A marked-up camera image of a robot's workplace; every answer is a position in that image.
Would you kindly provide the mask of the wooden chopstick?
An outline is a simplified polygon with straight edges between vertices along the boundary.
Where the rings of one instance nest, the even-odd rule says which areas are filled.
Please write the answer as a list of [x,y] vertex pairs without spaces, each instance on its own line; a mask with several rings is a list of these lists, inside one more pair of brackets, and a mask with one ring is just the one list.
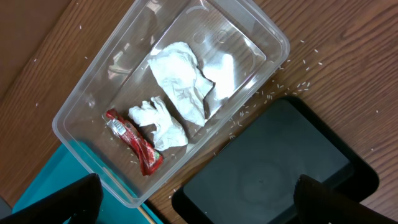
[[[103,170],[109,175],[109,177],[114,181],[114,183],[118,186],[118,189],[120,191],[122,191],[125,195],[127,195],[128,197],[131,197],[130,193],[126,190],[125,187],[123,187],[121,185],[121,183],[117,180],[117,178],[115,178],[115,176],[113,175],[113,173],[111,171],[109,171],[107,168],[103,167]],[[150,224],[155,224],[155,221],[153,220],[153,218],[140,206],[137,208],[140,213],[146,218],[146,220],[150,223]]]

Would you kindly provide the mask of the white paper napkin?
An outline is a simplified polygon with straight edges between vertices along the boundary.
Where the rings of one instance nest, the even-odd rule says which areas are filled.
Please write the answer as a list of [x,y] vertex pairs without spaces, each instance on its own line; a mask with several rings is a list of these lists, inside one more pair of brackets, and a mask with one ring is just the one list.
[[175,42],[149,58],[158,85],[182,118],[198,126],[206,123],[203,100],[214,87],[198,68],[198,60],[185,42]]

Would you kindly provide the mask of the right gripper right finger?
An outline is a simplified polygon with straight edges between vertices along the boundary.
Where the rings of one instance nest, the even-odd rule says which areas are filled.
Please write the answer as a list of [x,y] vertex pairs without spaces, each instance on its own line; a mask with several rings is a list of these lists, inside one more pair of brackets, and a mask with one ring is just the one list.
[[294,205],[300,223],[397,224],[307,175],[295,185]]

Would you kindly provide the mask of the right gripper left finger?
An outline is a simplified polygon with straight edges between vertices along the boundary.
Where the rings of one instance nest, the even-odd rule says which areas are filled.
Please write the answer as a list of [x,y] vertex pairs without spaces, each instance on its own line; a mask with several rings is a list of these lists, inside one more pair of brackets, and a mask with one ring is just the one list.
[[1,219],[1,224],[96,223],[102,200],[103,188],[99,175],[89,174]]

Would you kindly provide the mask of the red snack wrapper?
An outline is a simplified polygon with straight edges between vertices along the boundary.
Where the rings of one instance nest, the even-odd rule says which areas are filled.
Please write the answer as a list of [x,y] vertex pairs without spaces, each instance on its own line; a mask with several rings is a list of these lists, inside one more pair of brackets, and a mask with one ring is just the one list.
[[138,157],[142,175],[152,175],[162,165],[162,155],[115,109],[107,110],[104,115],[108,118],[107,126],[114,135],[127,144]]

